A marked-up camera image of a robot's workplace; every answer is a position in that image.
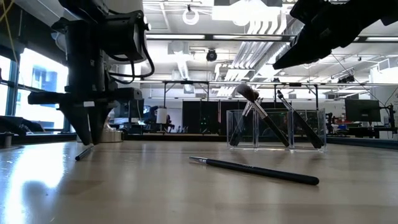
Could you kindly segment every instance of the black monitor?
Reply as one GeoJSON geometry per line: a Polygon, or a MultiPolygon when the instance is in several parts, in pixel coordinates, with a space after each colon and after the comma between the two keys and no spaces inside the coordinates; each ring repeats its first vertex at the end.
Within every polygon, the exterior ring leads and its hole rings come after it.
{"type": "Polygon", "coordinates": [[[377,100],[345,100],[348,121],[381,122],[380,106],[377,100]]]}

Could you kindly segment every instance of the clear acrylic holder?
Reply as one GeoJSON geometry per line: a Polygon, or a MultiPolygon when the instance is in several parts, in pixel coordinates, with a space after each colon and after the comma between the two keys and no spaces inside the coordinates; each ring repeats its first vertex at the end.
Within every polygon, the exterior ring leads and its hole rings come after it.
{"type": "Polygon", "coordinates": [[[312,130],[317,134],[317,136],[321,139],[323,146],[319,149],[315,149],[311,142],[306,137],[305,133],[302,131],[302,128],[298,124],[296,120],[294,120],[293,116],[293,124],[291,127],[293,131],[293,141],[290,142],[289,149],[292,150],[318,150],[318,151],[326,151],[327,142],[326,142],[326,113],[325,109],[320,110],[296,110],[296,112],[307,122],[307,124],[312,128],[312,130]]]}
{"type": "Polygon", "coordinates": [[[227,144],[231,148],[253,149],[286,149],[326,150],[326,114],[325,110],[298,110],[297,112],[314,130],[324,144],[315,149],[303,133],[298,122],[294,120],[293,112],[287,109],[267,109],[276,126],[287,136],[290,146],[285,147],[259,114],[252,109],[249,116],[242,117],[243,110],[227,111],[227,144]]]}

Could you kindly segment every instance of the yellow cable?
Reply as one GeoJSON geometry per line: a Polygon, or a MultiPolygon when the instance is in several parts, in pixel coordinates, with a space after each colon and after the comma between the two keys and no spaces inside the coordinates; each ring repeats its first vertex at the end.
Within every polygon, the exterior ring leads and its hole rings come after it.
{"type": "Polygon", "coordinates": [[[7,9],[4,9],[4,14],[1,15],[1,17],[0,17],[0,22],[5,18],[5,16],[7,15],[8,11],[10,11],[11,6],[14,4],[14,1],[15,1],[15,0],[11,0],[11,3],[10,3],[10,5],[8,6],[8,8],[7,8],[7,9]]]}
{"type": "MultiPolygon", "coordinates": [[[[8,6],[8,10],[11,8],[11,6],[12,6],[13,4],[14,4],[14,0],[12,0],[11,3],[10,3],[10,5],[8,6]]],[[[4,18],[6,18],[6,25],[7,25],[7,30],[8,30],[8,36],[9,36],[9,38],[10,38],[12,53],[14,54],[15,62],[17,62],[17,65],[18,65],[18,64],[19,64],[19,63],[18,63],[18,57],[17,57],[17,54],[16,54],[16,52],[15,52],[14,41],[12,40],[11,30],[10,30],[10,24],[8,23],[8,18],[7,18],[7,9],[6,9],[6,5],[5,5],[4,2],[3,2],[3,4],[2,4],[2,8],[3,8],[3,10],[4,10],[4,14],[1,16],[0,22],[2,21],[3,16],[4,16],[4,18]]]]}

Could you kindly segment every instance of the window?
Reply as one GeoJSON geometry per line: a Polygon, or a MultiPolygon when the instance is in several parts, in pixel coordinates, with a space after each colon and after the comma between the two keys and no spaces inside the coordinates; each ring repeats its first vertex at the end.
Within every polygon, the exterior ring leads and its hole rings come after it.
{"type": "Polygon", "coordinates": [[[11,60],[6,57],[0,56],[1,79],[10,79],[11,60]]]}
{"type": "Polygon", "coordinates": [[[8,86],[0,85],[0,115],[6,114],[8,86]]]}
{"type": "Polygon", "coordinates": [[[67,85],[68,68],[33,50],[21,54],[18,83],[45,91],[63,93],[67,85]]]}
{"type": "Polygon", "coordinates": [[[144,106],[144,114],[149,113],[150,111],[150,106],[144,106]]]}
{"type": "Polygon", "coordinates": [[[62,129],[63,114],[57,111],[55,105],[30,105],[27,97],[30,91],[18,90],[16,116],[37,122],[44,129],[62,129]]]}

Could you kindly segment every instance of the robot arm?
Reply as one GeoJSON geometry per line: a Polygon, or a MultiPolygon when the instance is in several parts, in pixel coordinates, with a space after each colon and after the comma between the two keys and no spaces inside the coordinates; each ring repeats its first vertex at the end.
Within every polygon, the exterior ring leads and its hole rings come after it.
{"type": "Polygon", "coordinates": [[[381,19],[385,26],[398,20],[397,0],[350,0],[332,4],[324,0],[298,0],[290,15],[305,25],[290,49],[274,64],[282,69],[312,63],[347,47],[361,31],[381,19]]]}
{"type": "Polygon", "coordinates": [[[69,69],[66,93],[31,93],[28,102],[35,105],[59,104],[59,110],[75,128],[83,144],[98,144],[114,101],[142,99],[140,90],[118,88],[116,82],[129,84],[135,78],[154,73],[154,64],[145,46],[145,31],[149,30],[149,25],[141,10],[109,15],[103,0],[59,2],[81,18],[77,21],[61,18],[52,26],[65,34],[69,69]],[[133,74],[108,72],[105,53],[115,60],[130,62],[133,74]],[[152,71],[146,75],[134,75],[134,63],[145,59],[148,59],[152,71]],[[113,76],[132,80],[124,82],[113,76]]]}

